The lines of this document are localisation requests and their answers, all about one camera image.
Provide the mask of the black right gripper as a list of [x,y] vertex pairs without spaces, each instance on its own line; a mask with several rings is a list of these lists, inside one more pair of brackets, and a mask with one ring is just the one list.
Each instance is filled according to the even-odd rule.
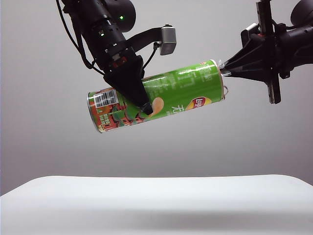
[[224,62],[224,70],[231,77],[264,82],[268,88],[271,104],[281,102],[279,83],[279,42],[278,38],[289,27],[285,23],[277,23],[272,18],[269,0],[256,2],[258,30],[241,32],[242,49]]

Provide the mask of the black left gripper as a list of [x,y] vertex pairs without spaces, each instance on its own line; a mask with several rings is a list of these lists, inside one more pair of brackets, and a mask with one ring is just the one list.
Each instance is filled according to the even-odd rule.
[[104,80],[121,95],[150,115],[152,105],[144,88],[143,59],[136,56],[126,40],[92,39],[93,70],[104,75]]

